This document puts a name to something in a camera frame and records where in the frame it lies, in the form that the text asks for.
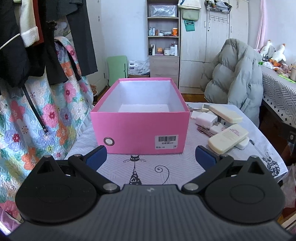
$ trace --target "table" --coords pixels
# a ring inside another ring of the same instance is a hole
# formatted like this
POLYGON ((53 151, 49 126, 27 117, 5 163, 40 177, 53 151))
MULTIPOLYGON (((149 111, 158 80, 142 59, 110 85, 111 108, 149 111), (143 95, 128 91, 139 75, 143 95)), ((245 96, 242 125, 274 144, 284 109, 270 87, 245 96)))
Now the table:
MULTIPOLYGON (((188 103, 190 107, 201 108, 202 103, 188 103)), ((282 158, 258 130, 253 122, 234 105, 224 105, 243 117, 242 127, 249 131, 250 143, 245 150, 232 148, 226 154, 236 160, 247 160, 249 156, 259 156, 265 166, 271 170, 274 178, 279 181, 287 172, 282 158)), ((105 163, 97 170, 98 173, 115 182, 120 187, 124 184, 177 184, 179 188, 205 170, 195 160, 195 149, 207 145, 208 137, 197 131, 194 120, 189 121, 184 152, 168 155, 140 155, 139 161, 132 162, 131 155, 108 154, 105 163)), ((66 158, 76 153, 87 154, 97 147, 92 125, 77 139, 66 158)))
POLYGON ((291 83, 265 66, 263 74, 263 100, 286 124, 296 128, 296 83, 291 83))

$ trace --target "white wall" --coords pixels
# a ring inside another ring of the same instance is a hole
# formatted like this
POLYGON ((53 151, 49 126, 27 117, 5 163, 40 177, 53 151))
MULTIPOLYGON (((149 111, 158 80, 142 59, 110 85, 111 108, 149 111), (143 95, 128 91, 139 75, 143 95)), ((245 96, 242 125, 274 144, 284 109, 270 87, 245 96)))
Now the white wall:
POLYGON ((101 0, 105 57, 146 60, 146 0, 101 0))
POLYGON ((256 47, 259 24, 261 20, 260 0, 249 0, 249 39, 248 45, 256 47))
POLYGON ((265 34, 265 41, 271 40, 277 50, 283 43, 286 44, 284 55, 287 64, 296 61, 296 23, 295 0, 285 0, 282 4, 277 0, 266 0, 268 25, 265 34))

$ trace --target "gray puffer jacket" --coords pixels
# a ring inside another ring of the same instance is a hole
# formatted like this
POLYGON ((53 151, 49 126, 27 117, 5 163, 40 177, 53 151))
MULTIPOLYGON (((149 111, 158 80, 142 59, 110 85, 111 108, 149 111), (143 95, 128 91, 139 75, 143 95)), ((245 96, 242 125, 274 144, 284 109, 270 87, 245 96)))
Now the gray puffer jacket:
POLYGON ((210 103, 237 106, 256 126, 263 96, 262 57, 254 49, 237 39, 226 40, 213 61, 214 71, 205 88, 210 103))

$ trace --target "cardboard box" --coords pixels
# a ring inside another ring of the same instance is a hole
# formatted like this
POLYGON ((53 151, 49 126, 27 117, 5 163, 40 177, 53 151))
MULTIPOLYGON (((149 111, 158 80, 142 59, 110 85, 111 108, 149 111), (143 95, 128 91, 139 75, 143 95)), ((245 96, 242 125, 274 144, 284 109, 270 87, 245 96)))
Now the cardboard box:
POLYGON ((119 79, 91 111, 108 153, 182 153, 190 112, 171 78, 119 79))

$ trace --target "barcode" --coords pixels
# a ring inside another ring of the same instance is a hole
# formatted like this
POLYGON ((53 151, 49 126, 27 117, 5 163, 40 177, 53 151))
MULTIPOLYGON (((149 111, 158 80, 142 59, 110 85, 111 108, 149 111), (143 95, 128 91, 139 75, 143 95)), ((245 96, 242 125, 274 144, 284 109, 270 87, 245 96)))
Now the barcode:
POLYGON ((176 136, 158 137, 159 142, 163 141, 176 141, 176 136))

